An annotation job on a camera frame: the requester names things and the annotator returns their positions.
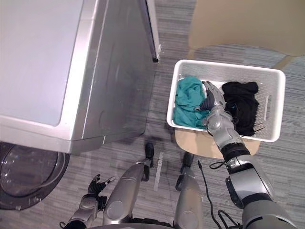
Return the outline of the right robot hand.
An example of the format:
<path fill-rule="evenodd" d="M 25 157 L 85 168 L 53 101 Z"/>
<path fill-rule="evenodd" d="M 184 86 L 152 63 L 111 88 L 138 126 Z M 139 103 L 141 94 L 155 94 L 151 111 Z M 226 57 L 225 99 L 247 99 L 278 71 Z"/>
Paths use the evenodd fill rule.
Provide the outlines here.
<path fill-rule="evenodd" d="M 221 91 L 210 81 L 202 81 L 205 86 L 207 97 L 203 102 L 195 107 L 196 111 L 212 110 L 215 106 L 225 108 L 225 100 Z"/>

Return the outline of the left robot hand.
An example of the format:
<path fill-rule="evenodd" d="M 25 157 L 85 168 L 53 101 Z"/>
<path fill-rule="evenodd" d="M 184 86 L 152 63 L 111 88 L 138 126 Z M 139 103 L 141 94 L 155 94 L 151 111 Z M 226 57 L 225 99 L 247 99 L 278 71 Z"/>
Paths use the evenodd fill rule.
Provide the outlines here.
<path fill-rule="evenodd" d="M 101 174 L 97 174 L 88 186 L 88 194 L 95 194 L 98 197 L 103 197 L 102 192 L 108 184 L 112 183 L 116 179 L 115 176 L 108 178 L 101 182 Z"/>

